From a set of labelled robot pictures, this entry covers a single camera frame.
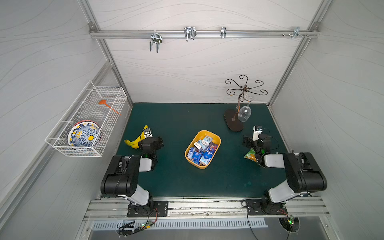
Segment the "yellow plastic storage box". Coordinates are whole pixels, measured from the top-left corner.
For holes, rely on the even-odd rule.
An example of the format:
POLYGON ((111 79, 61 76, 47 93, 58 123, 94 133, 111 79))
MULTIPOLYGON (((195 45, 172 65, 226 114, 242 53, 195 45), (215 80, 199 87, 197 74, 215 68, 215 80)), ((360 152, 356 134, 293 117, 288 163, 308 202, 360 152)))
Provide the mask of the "yellow plastic storage box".
POLYGON ((201 130, 187 147, 185 158, 194 167, 204 170, 211 164, 221 143, 222 140, 218 135, 201 130))

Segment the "purple anime tissue pack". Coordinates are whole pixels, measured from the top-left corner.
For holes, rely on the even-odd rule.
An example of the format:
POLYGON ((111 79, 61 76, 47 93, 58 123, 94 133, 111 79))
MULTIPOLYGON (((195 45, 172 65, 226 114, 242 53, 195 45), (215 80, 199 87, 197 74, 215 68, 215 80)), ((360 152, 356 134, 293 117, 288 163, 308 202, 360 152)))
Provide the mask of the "purple anime tissue pack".
POLYGON ((219 145, 211 142, 208 147, 206 148, 206 151, 209 152, 210 154, 214 155, 216 150, 218 149, 219 145))

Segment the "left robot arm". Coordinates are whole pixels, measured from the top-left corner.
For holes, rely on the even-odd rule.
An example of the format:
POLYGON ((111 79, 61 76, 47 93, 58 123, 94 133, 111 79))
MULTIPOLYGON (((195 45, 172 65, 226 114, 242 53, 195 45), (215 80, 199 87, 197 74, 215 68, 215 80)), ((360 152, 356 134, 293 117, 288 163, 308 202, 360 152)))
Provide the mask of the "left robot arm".
POLYGON ((156 151, 163 146, 162 138, 149 137, 139 142, 141 155, 113 156, 101 182, 102 195, 123 198, 133 206, 152 209, 153 197, 139 185, 139 173, 155 169, 158 163, 156 151))

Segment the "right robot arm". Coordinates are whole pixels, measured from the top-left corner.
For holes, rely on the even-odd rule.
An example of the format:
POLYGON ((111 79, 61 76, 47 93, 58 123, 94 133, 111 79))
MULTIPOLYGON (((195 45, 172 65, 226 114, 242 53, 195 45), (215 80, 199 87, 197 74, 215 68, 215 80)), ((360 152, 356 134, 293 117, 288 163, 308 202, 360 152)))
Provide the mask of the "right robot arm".
POLYGON ((272 153, 271 137, 254 132, 243 136, 243 145, 250 149, 245 155, 262 168, 283 169, 286 179, 274 188, 266 190, 260 207, 267 214, 278 212, 285 203, 302 194, 324 191, 328 187, 325 175, 311 153, 272 153))

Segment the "yellow banana bunch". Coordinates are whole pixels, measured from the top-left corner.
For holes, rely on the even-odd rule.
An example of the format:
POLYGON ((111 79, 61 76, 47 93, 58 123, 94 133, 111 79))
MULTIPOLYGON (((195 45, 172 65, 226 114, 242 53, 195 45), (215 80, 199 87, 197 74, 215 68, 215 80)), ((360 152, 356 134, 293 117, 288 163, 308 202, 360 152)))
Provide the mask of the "yellow banana bunch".
POLYGON ((143 139, 143 137, 142 137, 142 132, 141 132, 141 134, 134 140, 134 141, 129 141, 129 140, 124 140, 124 143, 127 145, 127 146, 129 146, 129 147, 131 147, 131 148, 133 148, 133 149, 138 149, 139 148, 139 142, 141 142, 143 139))

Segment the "green snack bag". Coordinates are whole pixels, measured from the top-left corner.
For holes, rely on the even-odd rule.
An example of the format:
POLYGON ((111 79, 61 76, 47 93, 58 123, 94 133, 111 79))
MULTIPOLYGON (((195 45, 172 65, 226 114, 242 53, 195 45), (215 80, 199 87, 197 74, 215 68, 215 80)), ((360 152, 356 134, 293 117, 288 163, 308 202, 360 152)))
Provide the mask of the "green snack bag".
POLYGON ((254 149, 250 149, 244 156, 245 159, 251 160, 255 163, 259 162, 258 155, 254 149))

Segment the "clear wine glass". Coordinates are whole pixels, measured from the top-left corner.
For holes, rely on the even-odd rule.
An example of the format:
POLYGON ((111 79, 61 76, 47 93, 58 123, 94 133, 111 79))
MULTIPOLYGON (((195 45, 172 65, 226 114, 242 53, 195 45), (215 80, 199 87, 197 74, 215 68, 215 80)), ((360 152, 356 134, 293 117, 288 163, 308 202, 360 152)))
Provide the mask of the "clear wine glass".
POLYGON ((248 102, 248 104, 246 105, 246 106, 243 106, 243 107, 241 107, 240 109, 239 109, 239 112, 238 112, 238 120, 240 121, 240 122, 246 122, 249 118, 250 118, 250 116, 251 116, 251 114, 252 114, 252 109, 251 109, 251 107, 250 107, 250 103, 251 102, 248 102))

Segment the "black metal glass stand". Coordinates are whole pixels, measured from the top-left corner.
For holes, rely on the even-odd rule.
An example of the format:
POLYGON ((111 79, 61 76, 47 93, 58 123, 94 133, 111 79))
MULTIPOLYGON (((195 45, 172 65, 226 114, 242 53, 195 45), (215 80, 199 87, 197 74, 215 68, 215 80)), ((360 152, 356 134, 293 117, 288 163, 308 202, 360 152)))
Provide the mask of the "black metal glass stand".
POLYGON ((245 80, 243 85, 238 84, 233 79, 226 79, 225 83, 227 85, 236 85, 237 88, 228 88, 226 93, 229 96, 238 96, 238 102, 235 109, 228 109, 224 112, 224 119, 226 121, 227 127, 233 132, 241 132, 244 129, 244 123, 238 120, 239 109, 243 106, 246 106, 248 102, 253 101, 253 96, 266 96, 268 91, 262 89, 264 82, 262 80, 255 80, 256 86, 249 87, 248 81, 249 78, 246 75, 240 75, 240 80, 245 80))

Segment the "blue Tempo tissue pack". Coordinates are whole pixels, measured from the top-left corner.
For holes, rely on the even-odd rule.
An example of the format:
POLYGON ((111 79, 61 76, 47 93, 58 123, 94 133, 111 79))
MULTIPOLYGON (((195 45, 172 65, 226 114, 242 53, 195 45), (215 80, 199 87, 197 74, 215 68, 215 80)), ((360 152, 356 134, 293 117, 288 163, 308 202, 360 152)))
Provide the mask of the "blue Tempo tissue pack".
POLYGON ((196 165, 199 165, 202 156, 203 156, 203 153, 200 153, 200 152, 193 152, 193 155, 192 155, 192 161, 193 161, 193 163, 195 163, 196 165))

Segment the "orange plastic spoon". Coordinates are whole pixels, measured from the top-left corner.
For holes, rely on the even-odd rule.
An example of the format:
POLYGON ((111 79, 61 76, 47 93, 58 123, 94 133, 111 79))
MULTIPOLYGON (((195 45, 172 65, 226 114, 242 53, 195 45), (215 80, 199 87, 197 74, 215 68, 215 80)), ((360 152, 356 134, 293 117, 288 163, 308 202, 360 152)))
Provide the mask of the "orange plastic spoon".
POLYGON ((108 105, 108 104, 107 104, 107 100, 105 100, 105 99, 100 100, 100 101, 99 101, 99 105, 105 105, 106 107, 108 107, 110 110, 112 110, 112 111, 115 112, 116 114, 121 115, 117 110, 115 110, 115 109, 112 108, 110 105, 108 105))

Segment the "blue yellow patterned plate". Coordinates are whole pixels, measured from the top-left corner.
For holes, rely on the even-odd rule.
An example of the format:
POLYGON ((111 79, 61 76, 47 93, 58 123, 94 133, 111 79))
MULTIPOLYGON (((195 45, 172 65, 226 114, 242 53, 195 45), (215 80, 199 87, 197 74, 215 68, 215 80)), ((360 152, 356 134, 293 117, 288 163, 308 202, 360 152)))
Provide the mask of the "blue yellow patterned plate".
POLYGON ((93 121, 82 121, 70 130, 68 144, 70 147, 92 147, 99 138, 99 125, 93 121))

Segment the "metal double hook left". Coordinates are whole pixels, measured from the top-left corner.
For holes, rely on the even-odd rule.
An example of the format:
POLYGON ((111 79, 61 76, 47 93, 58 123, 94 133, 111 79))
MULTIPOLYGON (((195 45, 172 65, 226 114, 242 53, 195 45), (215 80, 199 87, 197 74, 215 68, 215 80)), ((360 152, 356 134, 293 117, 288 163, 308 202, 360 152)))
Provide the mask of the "metal double hook left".
POLYGON ((153 50, 154 46, 156 46, 156 53, 159 52, 159 49, 160 49, 160 44, 163 42, 163 37, 154 32, 152 35, 151 35, 151 40, 150 40, 150 52, 153 50))

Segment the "metal double hook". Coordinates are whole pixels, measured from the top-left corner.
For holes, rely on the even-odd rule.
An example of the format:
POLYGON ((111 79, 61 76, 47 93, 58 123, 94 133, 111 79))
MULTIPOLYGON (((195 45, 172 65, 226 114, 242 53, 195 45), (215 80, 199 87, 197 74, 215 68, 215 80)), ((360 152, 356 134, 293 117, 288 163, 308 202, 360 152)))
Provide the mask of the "metal double hook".
POLYGON ((196 28, 195 27, 184 28, 184 35, 187 42, 189 40, 195 40, 195 37, 197 35, 196 28))
POLYGON ((163 37, 154 32, 152 35, 151 35, 151 40, 150 40, 150 52, 153 50, 154 46, 156 46, 156 53, 159 52, 159 49, 160 49, 160 44, 163 42, 163 37))

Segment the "small metal hook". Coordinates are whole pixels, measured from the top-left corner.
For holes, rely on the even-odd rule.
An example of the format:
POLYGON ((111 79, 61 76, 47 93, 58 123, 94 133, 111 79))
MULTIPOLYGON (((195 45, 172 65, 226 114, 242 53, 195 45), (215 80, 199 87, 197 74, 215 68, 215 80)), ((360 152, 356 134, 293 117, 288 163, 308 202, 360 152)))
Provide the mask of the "small metal hook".
POLYGON ((226 27, 222 27, 221 28, 221 39, 225 39, 226 38, 226 32, 227 32, 227 28, 226 27))

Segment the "metal hook right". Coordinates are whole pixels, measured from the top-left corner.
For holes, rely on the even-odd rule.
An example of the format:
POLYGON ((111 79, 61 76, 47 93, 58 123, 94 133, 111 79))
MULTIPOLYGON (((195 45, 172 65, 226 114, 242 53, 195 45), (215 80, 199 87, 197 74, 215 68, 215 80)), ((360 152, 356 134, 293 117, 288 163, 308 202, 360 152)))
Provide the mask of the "metal hook right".
POLYGON ((302 34, 300 32, 300 27, 296 27, 292 33, 288 34, 288 35, 285 35, 285 34, 282 34, 282 37, 284 38, 290 38, 290 39, 295 39, 295 38, 301 38, 301 39, 304 39, 304 38, 308 38, 309 35, 308 34, 302 34))

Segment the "metal double hook middle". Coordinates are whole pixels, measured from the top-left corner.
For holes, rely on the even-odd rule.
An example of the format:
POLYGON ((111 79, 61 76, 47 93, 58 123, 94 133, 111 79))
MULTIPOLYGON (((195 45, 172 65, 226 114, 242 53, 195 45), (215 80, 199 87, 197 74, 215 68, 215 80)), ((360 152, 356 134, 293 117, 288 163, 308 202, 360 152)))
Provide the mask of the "metal double hook middle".
POLYGON ((195 27, 184 28, 184 35, 187 42, 189 40, 195 40, 195 37, 197 35, 196 28, 195 27))

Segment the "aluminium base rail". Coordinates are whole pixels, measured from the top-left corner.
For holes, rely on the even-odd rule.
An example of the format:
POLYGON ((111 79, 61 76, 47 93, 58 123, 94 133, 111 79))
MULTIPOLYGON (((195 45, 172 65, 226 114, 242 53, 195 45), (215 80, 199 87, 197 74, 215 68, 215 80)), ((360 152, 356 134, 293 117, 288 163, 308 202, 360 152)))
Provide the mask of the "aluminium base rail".
MULTIPOLYGON (((166 206, 156 204, 156 216, 163 219, 223 219, 245 218, 247 197, 231 198, 156 198, 156 201, 167 201, 166 206)), ((103 198, 92 200, 84 215, 84 220, 127 220, 129 202, 121 198, 103 198)), ((295 217, 329 217, 331 214, 321 197, 302 197, 289 200, 276 215, 265 214, 256 210, 255 217, 284 217, 285 214, 295 217)))

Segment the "aluminium top rail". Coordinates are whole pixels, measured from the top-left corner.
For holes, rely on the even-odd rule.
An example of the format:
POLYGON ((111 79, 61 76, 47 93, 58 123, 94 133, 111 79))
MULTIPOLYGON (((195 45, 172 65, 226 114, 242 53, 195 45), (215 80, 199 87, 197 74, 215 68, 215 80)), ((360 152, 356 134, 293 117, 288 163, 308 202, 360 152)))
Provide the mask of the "aluminium top rail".
MULTIPOLYGON (((284 38, 282 34, 288 35, 293 30, 227 30, 225 39, 279 39, 284 38)), ((164 31, 94 31, 90 32, 93 39, 146 39, 156 32, 163 39, 185 39, 183 30, 164 30, 164 31)), ((196 30, 196 39, 221 39, 221 30, 196 30)), ((302 34, 308 34, 308 38, 317 38, 318 31, 300 30, 302 34)))

